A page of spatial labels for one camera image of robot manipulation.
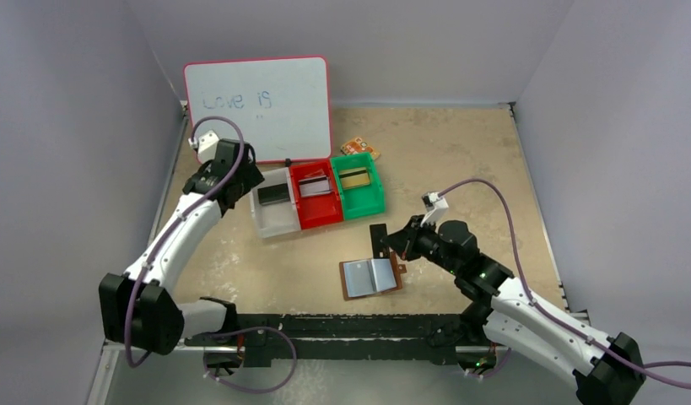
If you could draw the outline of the brown leather card holder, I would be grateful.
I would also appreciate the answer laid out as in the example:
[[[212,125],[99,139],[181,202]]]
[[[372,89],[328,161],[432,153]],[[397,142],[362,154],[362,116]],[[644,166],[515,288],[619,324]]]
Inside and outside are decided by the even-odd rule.
[[[338,264],[343,299],[358,300],[398,291],[404,287],[405,264],[390,252],[380,257],[340,262]]]

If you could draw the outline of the gold card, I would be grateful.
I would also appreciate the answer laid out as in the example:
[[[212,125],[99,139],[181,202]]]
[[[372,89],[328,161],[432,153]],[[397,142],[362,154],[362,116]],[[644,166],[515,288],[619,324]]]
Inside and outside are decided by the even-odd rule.
[[[365,167],[340,170],[338,179],[343,190],[368,186],[371,183],[370,173]]]

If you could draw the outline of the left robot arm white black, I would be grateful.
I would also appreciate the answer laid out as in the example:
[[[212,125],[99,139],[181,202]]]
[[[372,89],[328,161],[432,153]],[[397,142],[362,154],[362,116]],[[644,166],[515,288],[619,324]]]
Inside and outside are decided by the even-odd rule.
[[[183,338],[235,328],[234,304],[202,297],[178,305],[171,293],[204,236],[263,180],[249,143],[217,142],[214,158],[186,180],[175,212],[154,242],[122,273],[102,278],[106,339],[166,355]]]

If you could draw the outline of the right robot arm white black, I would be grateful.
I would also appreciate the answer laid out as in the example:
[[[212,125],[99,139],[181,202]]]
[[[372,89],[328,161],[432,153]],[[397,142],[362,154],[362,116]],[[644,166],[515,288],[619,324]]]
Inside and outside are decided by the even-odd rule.
[[[541,365],[573,387],[582,404],[630,404],[645,382],[638,343],[587,326],[541,296],[527,293],[520,278],[481,252],[461,220],[422,224],[415,215],[383,238],[404,261],[424,258],[454,277],[470,301],[461,314],[465,332],[477,333]]]

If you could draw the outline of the black card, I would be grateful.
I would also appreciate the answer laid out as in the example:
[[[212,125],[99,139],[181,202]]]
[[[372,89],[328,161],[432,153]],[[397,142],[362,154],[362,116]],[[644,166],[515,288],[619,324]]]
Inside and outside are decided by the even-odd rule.
[[[258,203],[262,206],[290,203],[290,190],[287,183],[260,187],[256,191]]]
[[[375,259],[390,257],[390,250],[386,244],[387,235],[386,224],[370,225],[370,242],[373,257]]]

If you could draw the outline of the silver card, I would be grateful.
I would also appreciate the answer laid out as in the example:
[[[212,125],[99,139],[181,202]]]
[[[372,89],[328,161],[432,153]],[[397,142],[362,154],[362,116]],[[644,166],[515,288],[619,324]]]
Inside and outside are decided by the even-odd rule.
[[[302,197],[315,197],[332,192],[331,183],[327,175],[318,175],[300,179],[298,181]]]

